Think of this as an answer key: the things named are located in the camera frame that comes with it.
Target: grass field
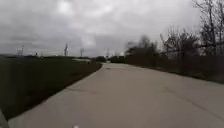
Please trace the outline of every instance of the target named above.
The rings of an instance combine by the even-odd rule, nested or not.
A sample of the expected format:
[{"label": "grass field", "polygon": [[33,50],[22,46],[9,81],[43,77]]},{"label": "grass field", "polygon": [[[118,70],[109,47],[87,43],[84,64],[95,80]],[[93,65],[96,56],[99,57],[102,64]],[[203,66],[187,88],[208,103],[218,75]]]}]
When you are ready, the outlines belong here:
[{"label": "grass field", "polygon": [[0,108],[10,119],[100,67],[63,58],[0,58]]}]

